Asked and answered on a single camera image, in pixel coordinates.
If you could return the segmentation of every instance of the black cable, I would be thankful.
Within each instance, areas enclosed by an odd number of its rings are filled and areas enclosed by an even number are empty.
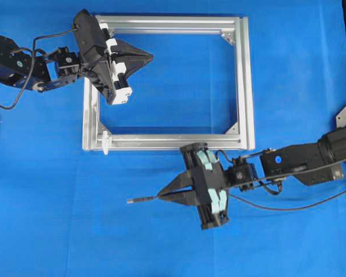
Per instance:
[[[49,38],[57,38],[57,37],[60,37],[60,36],[65,36],[68,33],[74,32],[76,30],[77,30],[77,28],[73,28],[73,29],[70,29],[70,30],[62,32],[62,33],[55,33],[53,35],[46,35],[46,36],[38,36],[38,37],[33,39],[32,51],[30,50],[31,51],[31,68],[29,69],[29,73],[28,73],[27,78],[26,78],[26,80],[24,82],[24,85],[21,88],[21,91],[17,94],[17,97],[16,97],[15,101],[13,102],[13,104],[11,104],[9,107],[6,107],[6,106],[3,106],[3,105],[0,104],[0,108],[2,108],[4,110],[7,110],[7,111],[13,109],[17,105],[20,97],[22,96],[25,87],[28,85],[29,79],[32,77],[33,69],[35,68],[36,53],[43,51],[41,49],[36,49],[36,41],[40,40],[40,39],[49,39]]]
[[[228,194],[229,196],[233,197],[233,198],[236,198],[237,200],[239,201],[242,201],[250,206],[253,206],[253,207],[256,207],[256,208],[259,208],[259,209],[264,209],[266,211],[277,211],[277,212],[293,212],[293,211],[302,211],[304,209],[309,209],[309,208],[312,208],[312,207],[315,207],[315,206],[318,206],[320,204],[323,204],[323,203],[326,203],[330,200],[333,200],[333,199],[336,199],[338,197],[340,197],[342,194],[345,194],[346,193],[346,190],[334,195],[334,196],[331,196],[330,198],[327,198],[327,199],[324,199],[322,201],[319,201],[319,202],[316,202],[316,203],[313,203],[313,204],[310,204],[310,205],[306,205],[306,206],[302,206],[302,207],[297,207],[297,208],[272,208],[272,207],[265,207],[265,206],[261,206],[261,205],[258,205],[258,204],[255,204],[255,203],[252,203],[246,199],[243,199],[241,197],[238,197],[234,194]]]
[[[219,149],[217,152],[215,152],[215,157],[218,159],[218,153],[222,153],[223,156],[225,157],[225,159],[227,161],[229,161],[230,163],[232,163],[232,161],[229,159],[227,153],[225,153],[222,149]]]
[[[267,184],[263,183],[262,181],[260,181],[259,183],[264,187],[264,189],[265,189],[268,193],[270,193],[270,194],[272,194],[272,195],[278,195],[278,194],[280,194],[280,193],[283,191],[282,182],[278,182],[278,183],[277,183],[278,191],[275,191],[275,190],[273,190],[273,189],[269,189],[269,188],[267,187]]]
[[[32,53],[32,50],[27,48],[27,47],[20,47],[20,48],[14,49],[10,53],[11,54],[17,54],[17,53],[22,52],[22,51],[27,51],[27,52]],[[36,52],[40,53],[42,56],[47,55],[47,53],[44,50],[42,50],[41,48],[37,48]]]
[[[302,170],[302,171],[293,172],[293,173],[283,173],[283,174],[277,174],[277,175],[273,175],[273,176],[262,177],[262,178],[254,179],[254,180],[251,180],[248,182],[243,182],[243,183],[239,183],[236,185],[232,185],[232,186],[229,186],[229,188],[238,188],[238,187],[243,186],[243,185],[248,185],[248,184],[251,184],[253,182],[259,182],[259,181],[263,181],[263,180],[267,180],[267,179],[282,179],[282,178],[285,178],[288,176],[306,174],[306,173],[314,172],[314,171],[317,171],[320,169],[325,169],[327,167],[331,167],[331,166],[334,166],[336,164],[343,163],[343,162],[346,162],[346,159],[339,160],[337,162],[333,162],[333,163],[329,163],[329,164],[325,164],[324,166],[318,166],[318,167],[315,167],[313,169],[307,169],[307,170]]]

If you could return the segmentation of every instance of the robotic arm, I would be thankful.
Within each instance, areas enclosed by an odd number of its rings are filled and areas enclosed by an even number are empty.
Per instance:
[[[70,32],[74,32],[79,53],[70,52],[68,47],[60,47],[52,53],[35,47],[39,39]],[[111,38],[106,24],[100,27],[97,19],[82,10],[75,16],[71,30],[35,38],[32,50],[19,48],[13,40],[0,36],[0,83],[21,88],[12,106],[0,107],[12,109],[25,89],[49,91],[74,83],[82,76],[90,79],[108,104],[123,104],[132,93],[126,79],[152,59],[151,54]],[[56,80],[50,78],[48,63],[55,65]]]
[[[183,205],[196,206],[201,228],[219,227],[229,221],[229,189],[242,192],[263,187],[277,195],[282,192],[283,182],[294,176],[307,186],[343,178],[340,163],[346,163],[346,127],[323,135],[318,142],[291,145],[279,150],[267,149],[249,156],[230,160],[226,170],[205,143],[195,143],[180,149],[187,170],[179,174],[157,196],[129,200],[128,203],[155,198]],[[259,156],[265,176],[258,178],[253,163],[247,159]],[[276,185],[278,190],[268,188]]]

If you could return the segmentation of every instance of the blue tablecloth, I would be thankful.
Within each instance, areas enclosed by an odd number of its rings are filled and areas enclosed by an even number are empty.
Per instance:
[[[70,28],[83,8],[248,16],[258,150],[316,141],[346,104],[340,0],[0,0],[0,34],[29,47],[35,36]],[[102,104],[113,132],[220,133],[233,123],[233,53],[221,38],[120,38],[155,61],[129,79],[128,104]],[[59,46],[77,51],[72,35],[39,43]],[[195,208],[127,205],[157,193],[185,169],[183,160],[178,152],[83,152],[82,90],[80,80],[27,91],[15,110],[0,110],[0,276],[346,276],[346,195],[285,213],[230,199],[230,223],[207,231]],[[1,102],[16,93],[0,84]],[[241,196],[294,207],[344,188],[346,167],[343,181],[307,188],[290,178],[280,196]]]

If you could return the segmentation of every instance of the aluminum frame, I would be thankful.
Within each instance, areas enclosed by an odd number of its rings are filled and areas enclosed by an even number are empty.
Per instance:
[[[211,149],[254,149],[254,110],[247,17],[96,16],[111,34],[221,35],[234,47],[237,122],[225,134],[112,134],[100,122],[100,93],[85,78],[82,148],[85,151],[168,150],[205,142]]]

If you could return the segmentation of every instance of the wire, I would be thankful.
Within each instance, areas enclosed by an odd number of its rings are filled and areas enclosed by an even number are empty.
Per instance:
[[[259,209],[264,209],[266,211],[277,211],[277,212],[294,212],[294,211],[302,211],[304,209],[309,209],[309,208],[312,208],[312,207],[316,207],[320,204],[323,204],[323,203],[326,203],[330,200],[333,200],[333,199],[336,199],[338,197],[340,197],[342,194],[345,194],[346,193],[346,190],[340,192],[339,194],[336,194],[334,196],[331,196],[330,198],[327,198],[327,199],[324,199],[322,201],[319,201],[319,202],[316,202],[316,203],[313,203],[313,204],[310,204],[310,205],[306,205],[306,206],[302,206],[302,207],[296,207],[296,208],[272,208],[272,207],[265,207],[265,206],[261,206],[261,205],[258,205],[258,204],[255,204],[255,203],[252,203],[246,199],[243,199],[241,197],[238,197],[234,194],[228,194],[229,196],[233,197],[233,198],[236,198],[237,200],[239,201],[242,201],[250,206],[253,206],[253,207],[256,207],[256,208],[259,208]]]
[[[20,48],[14,49],[10,53],[11,54],[17,54],[17,53],[22,52],[22,51],[27,51],[27,52],[32,53],[32,50],[27,48],[27,47],[20,47]],[[42,50],[41,48],[37,48],[35,51],[40,53],[42,56],[47,55],[47,53],[44,50]]]
[[[334,166],[336,164],[343,163],[343,162],[346,162],[346,159],[342,159],[342,160],[339,160],[339,161],[334,162],[334,163],[325,164],[324,166],[318,166],[318,167],[315,167],[313,169],[307,169],[307,170],[302,170],[302,171],[293,172],[293,173],[277,174],[277,175],[273,175],[273,176],[266,176],[266,177],[254,179],[254,180],[251,180],[251,181],[248,181],[248,182],[243,182],[243,183],[239,183],[239,184],[236,184],[236,185],[232,185],[232,186],[229,186],[229,188],[238,188],[238,187],[243,186],[243,185],[248,185],[248,184],[251,184],[253,182],[259,182],[259,181],[263,181],[263,180],[267,180],[267,179],[281,179],[281,178],[285,178],[285,177],[288,177],[288,176],[294,176],[294,175],[299,175],[299,174],[306,174],[306,173],[318,171],[320,169],[325,169],[327,167],[331,167],[331,166]]]
[[[17,94],[17,97],[16,97],[15,101],[13,102],[13,104],[11,104],[9,107],[3,106],[0,104],[0,108],[7,110],[7,111],[13,109],[17,105],[17,103],[18,103],[20,97],[22,96],[26,86],[28,85],[29,79],[32,77],[33,69],[35,68],[36,53],[43,51],[41,49],[36,49],[36,41],[40,40],[40,39],[49,39],[49,38],[57,38],[60,36],[65,36],[68,33],[74,32],[76,30],[77,30],[77,28],[73,28],[73,29],[70,29],[70,30],[62,32],[62,33],[55,33],[53,35],[46,35],[46,36],[38,36],[38,37],[33,39],[32,51],[31,51],[31,68],[29,69],[29,73],[28,73],[27,78],[24,82],[24,85],[22,86],[21,91]]]
[[[232,163],[232,161],[229,159],[228,155],[226,152],[224,152],[222,149],[219,149],[217,152],[215,152],[215,157],[218,159],[218,153],[222,153],[223,156],[225,157],[225,159],[227,161],[229,161],[230,163]]]
[[[272,195],[278,195],[278,194],[280,194],[280,193],[283,191],[282,182],[278,182],[278,183],[277,183],[278,191],[275,191],[275,190],[273,190],[273,189],[269,189],[269,188],[267,187],[267,184],[263,183],[262,181],[260,181],[259,183],[264,187],[264,189],[265,189],[268,193],[270,193],[270,194],[272,194]]]

